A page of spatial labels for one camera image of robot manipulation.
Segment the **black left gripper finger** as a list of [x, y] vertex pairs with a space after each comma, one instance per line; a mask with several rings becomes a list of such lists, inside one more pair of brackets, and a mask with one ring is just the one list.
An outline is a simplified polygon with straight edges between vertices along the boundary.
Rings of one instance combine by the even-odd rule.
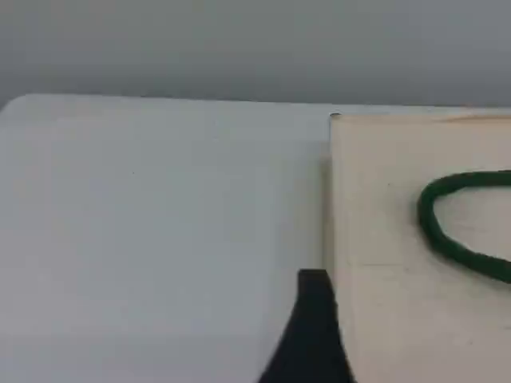
[[326, 270], [302, 269], [291, 316], [260, 382], [354, 382]]

